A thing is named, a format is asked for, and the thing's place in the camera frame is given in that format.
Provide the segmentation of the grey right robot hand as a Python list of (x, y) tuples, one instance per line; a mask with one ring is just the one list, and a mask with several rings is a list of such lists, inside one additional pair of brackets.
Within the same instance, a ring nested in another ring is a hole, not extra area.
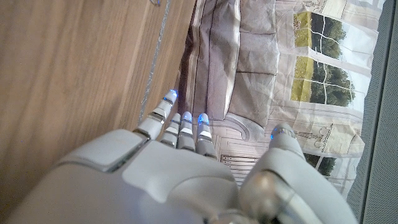
[(206, 114), (172, 113), (170, 90), (133, 131), (70, 152), (8, 223), (356, 223), (341, 194), (278, 124), (241, 185), (216, 159)]

